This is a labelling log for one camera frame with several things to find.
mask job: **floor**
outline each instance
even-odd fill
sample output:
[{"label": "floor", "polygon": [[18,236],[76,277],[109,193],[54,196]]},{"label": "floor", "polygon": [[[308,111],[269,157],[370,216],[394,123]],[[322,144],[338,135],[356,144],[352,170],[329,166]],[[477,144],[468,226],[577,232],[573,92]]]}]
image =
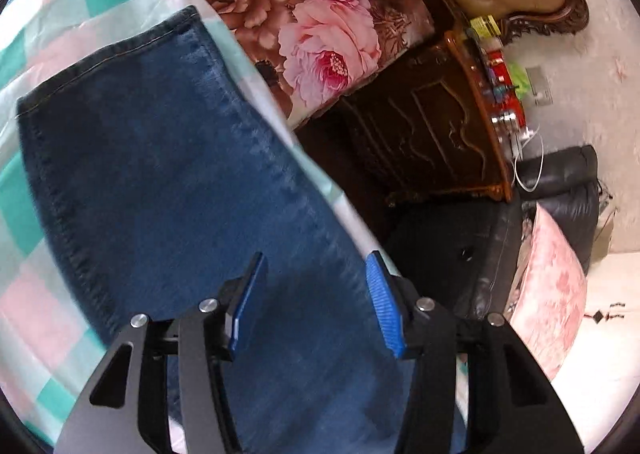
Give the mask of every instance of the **floor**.
[{"label": "floor", "polygon": [[[590,23],[576,36],[526,35],[507,55],[542,65],[554,104],[527,113],[545,151],[590,142],[615,195],[612,250],[640,251],[640,16],[630,0],[587,0]],[[527,148],[537,152],[538,144]]]},{"label": "floor", "polygon": [[[640,383],[640,253],[610,254],[589,273],[587,313],[553,382],[589,454],[608,434]],[[623,303],[624,307],[610,307]]]}]

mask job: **white tile floor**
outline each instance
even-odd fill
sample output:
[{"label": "white tile floor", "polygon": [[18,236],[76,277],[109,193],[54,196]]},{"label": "white tile floor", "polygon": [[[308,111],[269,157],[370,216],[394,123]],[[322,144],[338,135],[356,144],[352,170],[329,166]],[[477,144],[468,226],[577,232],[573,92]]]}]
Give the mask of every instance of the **white tile floor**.
[{"label": "white tile floor", "polygon": [[587,313],[624,319],[584,319],[553,382],[591,453],[607,435],[640,383],[640,253],[610,254],[588,276]]}]

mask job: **wall switch plate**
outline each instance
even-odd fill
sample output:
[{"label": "wall switch plate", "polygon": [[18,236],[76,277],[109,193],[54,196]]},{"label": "wall switch plate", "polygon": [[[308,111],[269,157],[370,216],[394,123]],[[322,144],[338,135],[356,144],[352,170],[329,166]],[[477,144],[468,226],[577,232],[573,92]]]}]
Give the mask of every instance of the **wall switch plate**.
[{"label": "wall switch plate", "polygon": [[548,106],[553,104],[554,99],[551,97],[549,81],[546,79],[546,76],[542,71],[542,67],[534,66],[533,68],[527,68],[527,76],[529,76],[531,92],[536,106]]}]

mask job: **carved wooden frame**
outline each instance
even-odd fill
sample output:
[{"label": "carved wooden frame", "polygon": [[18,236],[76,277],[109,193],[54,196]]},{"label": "carved wooden frame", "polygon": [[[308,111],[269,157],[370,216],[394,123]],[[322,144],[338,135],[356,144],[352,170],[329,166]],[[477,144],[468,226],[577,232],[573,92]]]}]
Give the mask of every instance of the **carved wooden frame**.
[{"label": "carved wooden frame", "polygon": [[549,36],[553,32],[575,34],[589,23],[586,0],[565,0],[562,8],[551,14],[516,12],[500,20],[503,43],[509,43],[525,32]]}]

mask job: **jeans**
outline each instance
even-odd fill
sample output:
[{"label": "jeans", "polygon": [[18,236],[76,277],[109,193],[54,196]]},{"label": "jeans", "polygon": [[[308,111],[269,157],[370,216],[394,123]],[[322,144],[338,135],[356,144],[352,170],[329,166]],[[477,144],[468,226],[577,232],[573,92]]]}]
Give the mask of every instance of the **jeans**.
[{"label": "jeans", "polygon": [[[249,348],[225,368],[245,452],[392,452],[413,365],[385,348],[362,257],[241,97],[194,8],[99,50],[18,106],[58,267],[110,344],[268,261]],[[177,373],[169,373],[177,412]]]}]

